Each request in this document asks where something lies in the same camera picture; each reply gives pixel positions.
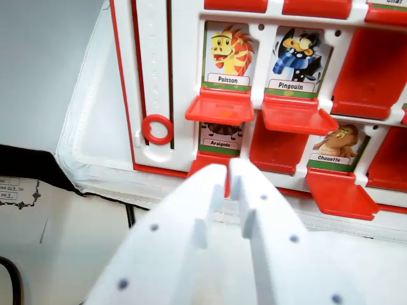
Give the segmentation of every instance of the character card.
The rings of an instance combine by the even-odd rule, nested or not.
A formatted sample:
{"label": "character card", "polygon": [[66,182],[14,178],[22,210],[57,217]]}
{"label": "character card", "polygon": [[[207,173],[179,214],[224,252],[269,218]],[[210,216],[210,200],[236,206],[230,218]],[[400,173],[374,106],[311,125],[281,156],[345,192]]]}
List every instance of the character card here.
{"label": "character card", "polygon": [[200,123],[199,150],[239,156],[243,129],[244,123],[240,126]]}
{"label": "character card", "polygon": [[323,30],[279,27],[265,92],[305,98],[318,96],[332,49],[324,43]]}
{"label": "character card", "polygon": [[407,11],[407,0],[368,0],[368,3],[373,3],[374,8]]}
{"label": "character card", "polygon": [[247,24],[206,21],[202,86],[249,91],[258,47]]}
{"label": "character card", "polygon": [[363,125],[340,123],[336,131],[317,137],[308,166],[353,172],[369,139],[363,132]]}

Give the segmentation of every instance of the white table surface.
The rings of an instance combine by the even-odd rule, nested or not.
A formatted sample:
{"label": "white table surface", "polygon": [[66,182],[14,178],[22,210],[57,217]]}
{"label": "white table surface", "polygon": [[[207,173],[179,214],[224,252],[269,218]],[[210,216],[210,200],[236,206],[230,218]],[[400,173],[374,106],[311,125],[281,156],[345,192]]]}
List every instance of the white table surface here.
{"label": "white table surface", "polygon": [[[44,183],[39,192],[34,208],[0,207],[0,256],[19,268],[26,304],[77,305],[128,232],[125,207]],[[147,213],[135,212],[137,219]],[[312,236],[326,244],[366,304],[407,303],[407,244],[328,231],[313,231]],[[209,247],[199,252],[199,259],[193,304],[256,303],[249,242],[241,238],[238,225],[213,223]],[[0,278],[0,292],[8,288]],[[0,304],[7,301],[10,293],[0,294]]]}

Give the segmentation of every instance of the white plastic tray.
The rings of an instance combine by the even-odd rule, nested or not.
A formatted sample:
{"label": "white plastic tray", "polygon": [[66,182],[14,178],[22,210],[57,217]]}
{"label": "white plastic tray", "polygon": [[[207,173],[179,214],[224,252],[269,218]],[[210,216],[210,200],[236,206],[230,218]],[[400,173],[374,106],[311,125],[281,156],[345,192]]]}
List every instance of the white plastic tray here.
{"label": "white plastic tray", "polygon": [[[183,181],[133,170],[108,3],[88,46],[55,157],[80,191],[144,208],[154,207]],[[289,200],[310,227],[407,242],[407,215],[379,212],[373,221],[349,219],[321,213],[313,200]],[[226,200],[216,219],[238,222],[235,202]]]}

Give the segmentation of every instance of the white wall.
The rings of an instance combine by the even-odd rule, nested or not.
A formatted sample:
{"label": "white wall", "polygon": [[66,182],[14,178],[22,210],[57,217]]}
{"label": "white wall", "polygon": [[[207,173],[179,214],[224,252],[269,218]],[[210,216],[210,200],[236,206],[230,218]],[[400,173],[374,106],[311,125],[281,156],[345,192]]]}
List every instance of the white wall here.
{"label": "white wall", "polygon": [[101,7],[0,1],[0,144],[55,152]]}

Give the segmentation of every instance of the red plastic ring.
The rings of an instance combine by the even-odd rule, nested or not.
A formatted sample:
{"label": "red plastic ring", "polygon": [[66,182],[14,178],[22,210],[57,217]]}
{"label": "red plastic ring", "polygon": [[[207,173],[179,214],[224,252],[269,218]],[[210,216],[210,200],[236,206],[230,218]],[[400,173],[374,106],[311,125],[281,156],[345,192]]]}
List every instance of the red plastic ring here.
{"label": "red plastic ring", "polygon": [[[164,138],[157,138],[151,134],[151,126],[150,123],[158,122],[164,125],[167,129],[167,135]],[[161,114],[150,114],[146,116],[141,124],[141,131],[144,135],[144,138],[149,140],[151,143],[156,145],[165,145],[171,142],[172,138],[174,138],[174,129],[172,123],[169,119]]]}

